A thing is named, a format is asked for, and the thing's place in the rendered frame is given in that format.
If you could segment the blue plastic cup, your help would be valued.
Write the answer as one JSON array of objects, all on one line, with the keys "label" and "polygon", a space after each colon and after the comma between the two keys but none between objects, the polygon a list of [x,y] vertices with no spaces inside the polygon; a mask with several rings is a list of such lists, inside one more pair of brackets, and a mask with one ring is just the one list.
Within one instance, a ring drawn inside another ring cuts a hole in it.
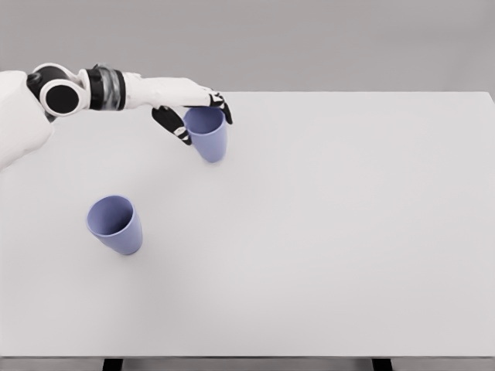
[{"label": "blue plastic cup", "polygon": [[227,152],[227,127],[222,110],[191,107],[183,120],[200,156],[210,163],[221,161]]},{"label": "blue plastic cup", "polygon": [[127,197],[110,195],[96,201],[87,212],[86,225],[95,238],[120,255],[132,255],[142,246],[141,220]]}]

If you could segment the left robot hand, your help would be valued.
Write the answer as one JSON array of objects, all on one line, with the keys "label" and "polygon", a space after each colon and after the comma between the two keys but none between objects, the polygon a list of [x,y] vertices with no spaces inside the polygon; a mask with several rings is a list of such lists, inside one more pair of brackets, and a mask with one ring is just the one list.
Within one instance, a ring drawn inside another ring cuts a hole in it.
[{"label": "left robot hand", "polygon": [[212,107],[221,110],[228,124],[233,124],[232,113],[221,92],[199,85],[188,78],[163,77],[156,83],[152,95],[152,118],[183,144],[192,141],[183,119],[174,107]]}]

